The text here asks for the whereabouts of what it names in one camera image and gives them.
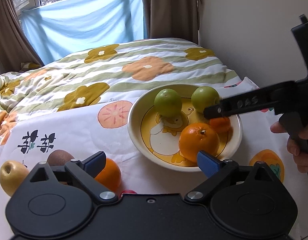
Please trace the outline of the person's right hand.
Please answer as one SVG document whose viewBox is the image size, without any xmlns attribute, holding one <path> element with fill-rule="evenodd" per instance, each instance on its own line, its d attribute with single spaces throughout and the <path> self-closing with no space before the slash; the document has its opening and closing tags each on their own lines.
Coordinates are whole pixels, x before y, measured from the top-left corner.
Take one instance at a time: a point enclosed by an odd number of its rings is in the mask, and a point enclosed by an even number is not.
<svg viewBox="0 0 308 240">
<path fill-rule="evenodd" d="M 272 124 L 270 130 L 272 133 L 286 133 L 286 130 L 279 122 Z M 308 125 L 300 132 L 299 137 L 301 139 L 308 140 Z M 298 171 L 300 173 L 308 173 L 308 153 L 302 152 L 297 142 L 291 138 L 287 141 L 286 149 L 293 155 Z"/>
</svg>

